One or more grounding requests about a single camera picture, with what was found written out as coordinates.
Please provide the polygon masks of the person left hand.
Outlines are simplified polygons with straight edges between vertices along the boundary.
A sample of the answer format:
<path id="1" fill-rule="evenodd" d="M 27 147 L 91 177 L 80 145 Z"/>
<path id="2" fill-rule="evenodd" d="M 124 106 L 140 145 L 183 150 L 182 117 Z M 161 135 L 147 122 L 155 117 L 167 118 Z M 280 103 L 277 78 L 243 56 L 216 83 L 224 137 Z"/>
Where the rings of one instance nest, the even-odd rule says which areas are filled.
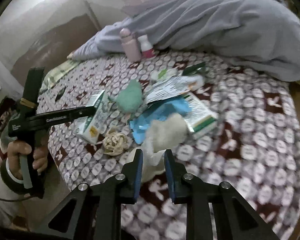
<path id="1" fill-rule="evenodd" d="M 38 172 L 43 172 L 48 165 L 48 153 L 47 148 L 48 137 L 44 136 L 41 138 L 39 146 L 32 152 L 32 148 L 29 144 L 23 141 L 10 142 L 7 148 L 7 160 L 11 174 L 18 180 L 23 180 L 22 171 L 20 168 L 19 157 L 21 155 L 31 155 L 34 158 L 32 167 Z"/>

